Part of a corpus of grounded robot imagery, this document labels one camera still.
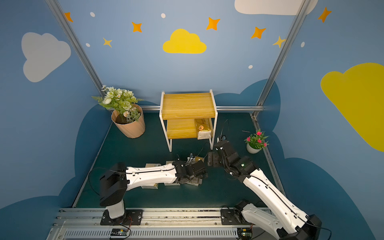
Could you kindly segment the left green circuit board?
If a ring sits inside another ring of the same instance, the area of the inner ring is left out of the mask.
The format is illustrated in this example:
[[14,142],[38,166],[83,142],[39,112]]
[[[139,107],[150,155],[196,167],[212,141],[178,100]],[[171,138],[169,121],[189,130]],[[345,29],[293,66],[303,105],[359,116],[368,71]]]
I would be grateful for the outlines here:
[[128,230],[123,228],[114,228],[111,230],[111,238],[125,238],[128,236]]

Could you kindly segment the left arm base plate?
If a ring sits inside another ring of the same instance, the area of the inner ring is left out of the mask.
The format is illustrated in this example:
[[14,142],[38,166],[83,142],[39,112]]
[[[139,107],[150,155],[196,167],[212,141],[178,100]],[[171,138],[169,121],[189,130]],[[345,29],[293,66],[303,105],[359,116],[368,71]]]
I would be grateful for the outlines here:
[[139,226],[143,217],[143,210],[133,209],[125,210],[123,216],[116,219],[112,219],[109,215],[109,211],[105,210],[100,222],[101,226]]

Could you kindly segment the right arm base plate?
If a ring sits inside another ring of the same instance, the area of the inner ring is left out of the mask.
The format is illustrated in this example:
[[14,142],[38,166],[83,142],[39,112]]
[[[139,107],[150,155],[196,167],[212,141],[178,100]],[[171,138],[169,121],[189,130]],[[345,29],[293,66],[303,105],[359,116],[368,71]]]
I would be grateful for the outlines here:
[[251,223],[247,222],[243,217],[242,213],[237,209],[222,208],[220,210],[222,225],[247,225]]

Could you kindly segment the white frame wooden shelf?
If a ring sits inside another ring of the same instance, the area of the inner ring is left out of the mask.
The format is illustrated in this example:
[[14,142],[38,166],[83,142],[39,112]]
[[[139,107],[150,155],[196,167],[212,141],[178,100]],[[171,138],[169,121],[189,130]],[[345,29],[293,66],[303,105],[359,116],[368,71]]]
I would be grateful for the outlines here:
[[209,138],[210,149],[214,147],[218,110],[212,90],[206,93],[167,94],[162,92],[159,118],[172,152],[172,141],[198,137],[196,119],[209,119],[212,133]]

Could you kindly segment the right green circuit board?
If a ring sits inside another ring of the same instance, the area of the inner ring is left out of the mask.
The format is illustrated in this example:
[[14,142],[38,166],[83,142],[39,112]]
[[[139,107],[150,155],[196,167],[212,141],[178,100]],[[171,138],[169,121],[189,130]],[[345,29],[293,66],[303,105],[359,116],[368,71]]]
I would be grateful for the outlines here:
[[237,228],[237,240],[251,240],[253,230],[251,228]]

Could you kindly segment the gold tissue pack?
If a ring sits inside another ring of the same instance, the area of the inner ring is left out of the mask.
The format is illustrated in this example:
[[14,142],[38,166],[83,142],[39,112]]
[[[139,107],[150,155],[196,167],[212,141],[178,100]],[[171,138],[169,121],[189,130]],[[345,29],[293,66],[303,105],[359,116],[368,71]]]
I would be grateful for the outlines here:
[[[197,162],[199,162],[199,161],[201,161],[201,162],[204,163],[205,159],[202,158],[202,157],[196,157],[196,161],[193,162],[193,163],[191,163],[191,164],[197,163]],[[202,179],[199,179],[199,178],[197,178],[197,177],[194,177],[194,178],[192,178],[192,179],[187,183],[187,185],[192,185],[192,186],[198,187],[199,185],[202,184],[202,181],[203,181]]]
[[197,132],[197,139],[204,140],[212,137],[212,121],[210,118],[207,119],[195,119],[195,126]]

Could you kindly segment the green circuit board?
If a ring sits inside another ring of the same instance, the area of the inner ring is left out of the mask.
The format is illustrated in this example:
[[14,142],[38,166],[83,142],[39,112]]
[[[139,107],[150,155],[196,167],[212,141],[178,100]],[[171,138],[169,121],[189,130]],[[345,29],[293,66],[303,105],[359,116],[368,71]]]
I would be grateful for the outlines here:
[[125,238],[128,236],[128,230],[123,228],[114,228],[111,230],[111,238]]
[[253,230],[251,228],[237,228],[237,240],[251,240]]

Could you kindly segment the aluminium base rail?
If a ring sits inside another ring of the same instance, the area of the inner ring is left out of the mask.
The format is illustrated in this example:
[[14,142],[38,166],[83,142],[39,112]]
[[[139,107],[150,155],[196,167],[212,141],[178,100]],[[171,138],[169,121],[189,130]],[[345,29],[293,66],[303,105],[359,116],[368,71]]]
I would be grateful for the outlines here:
[[[49,240],[222,239],[236,238],[237,228],[222,225],[222,208],[145,208],[139,226],[101,226],[104,209],[61,209],[48,234]],[[111,238],[114,228],[128,230],[125,238]]]

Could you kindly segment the white tissue pack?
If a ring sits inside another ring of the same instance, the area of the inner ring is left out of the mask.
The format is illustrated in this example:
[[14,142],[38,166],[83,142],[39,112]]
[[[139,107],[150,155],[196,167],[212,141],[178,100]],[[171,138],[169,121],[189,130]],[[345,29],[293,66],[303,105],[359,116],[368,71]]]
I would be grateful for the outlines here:
[[[152,168],[152,167],[159,167],[161,164],[146,164],[146,168]],[[153,184],[153,185],[146,185],[146,186],[141,186],[142,189],[158,189],[158,183]]]
[[[166,161],[166,164],[172,164],[174,161]],[[164,183],[165,186],[180,186],[181,184],[179,183]]]

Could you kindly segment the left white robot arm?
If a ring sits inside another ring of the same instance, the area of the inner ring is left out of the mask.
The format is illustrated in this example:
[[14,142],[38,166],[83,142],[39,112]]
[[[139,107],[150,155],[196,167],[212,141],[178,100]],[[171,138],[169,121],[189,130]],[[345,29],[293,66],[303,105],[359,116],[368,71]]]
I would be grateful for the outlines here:
[[110,219],[125,215],[124,196],[127,191],[154,184],[186,184],[194,178],[203,179],[207,170],[203,161],[172,163],[149,167],[128,167],[120,162],[100,178],[100,206],[105,207]]

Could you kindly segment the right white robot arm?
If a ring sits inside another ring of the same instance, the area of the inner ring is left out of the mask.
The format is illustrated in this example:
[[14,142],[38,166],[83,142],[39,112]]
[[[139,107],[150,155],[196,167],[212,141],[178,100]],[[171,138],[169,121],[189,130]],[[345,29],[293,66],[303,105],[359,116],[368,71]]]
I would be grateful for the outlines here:
[[289,201],[250,157],[240,157],[227,140],[216,143],[214,149],[225,171],[252,190],[271,210],[268,214],[251,202],[243,200],[235,208],[246,222],[260,227],[277,240],[319,238],[322,221]]

